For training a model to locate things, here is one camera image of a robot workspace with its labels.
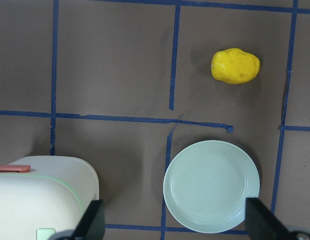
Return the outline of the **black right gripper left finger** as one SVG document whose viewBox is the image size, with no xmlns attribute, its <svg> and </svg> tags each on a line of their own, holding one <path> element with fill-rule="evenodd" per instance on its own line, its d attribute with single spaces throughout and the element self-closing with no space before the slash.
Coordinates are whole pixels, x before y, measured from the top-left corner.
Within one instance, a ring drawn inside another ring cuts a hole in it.
<svg viewBox="0 0 310 240">
<path fill-rule="evenodd" d="M 49 240 L 102 240 L 104 234 L 104 202 L 92 200 L 74 230 L 57 232 Z"/>
</svg>

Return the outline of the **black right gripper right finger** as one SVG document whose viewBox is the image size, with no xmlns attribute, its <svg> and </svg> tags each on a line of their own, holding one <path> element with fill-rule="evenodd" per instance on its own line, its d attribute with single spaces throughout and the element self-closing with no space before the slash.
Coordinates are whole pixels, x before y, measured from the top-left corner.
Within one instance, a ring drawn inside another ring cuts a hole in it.
<svg viewBox="0 0 310 240">
<path fill-rule="evenodd" d="M 310 240 L 310 233 L 289 231 L 258 199 L 245 201 L 245 231 L 252 240 Z"/>
</svg>

